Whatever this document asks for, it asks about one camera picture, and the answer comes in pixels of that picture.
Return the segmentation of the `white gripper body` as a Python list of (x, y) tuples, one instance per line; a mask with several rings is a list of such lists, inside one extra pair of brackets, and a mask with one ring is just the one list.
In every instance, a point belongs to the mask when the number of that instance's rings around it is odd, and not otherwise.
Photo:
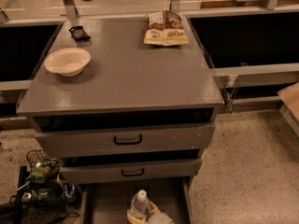
[(158, 212), (148, 218), (148, 224), (174, 224), (174, 221), (168, 214)]

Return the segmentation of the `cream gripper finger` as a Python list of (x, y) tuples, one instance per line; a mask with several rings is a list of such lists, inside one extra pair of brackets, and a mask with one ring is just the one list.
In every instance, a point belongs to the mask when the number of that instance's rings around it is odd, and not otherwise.
[(147, 216), (134, 210), (127, 210), (127, 219), (131, 224), (147, 224)]
[(153, 203), (152, 201), (148, 201), (148, 206), (147, 206), (147, 215), (148, 217), (151, 217), (154, 214), (157, 214), (160, 212), (160, 209), (158, 206)]

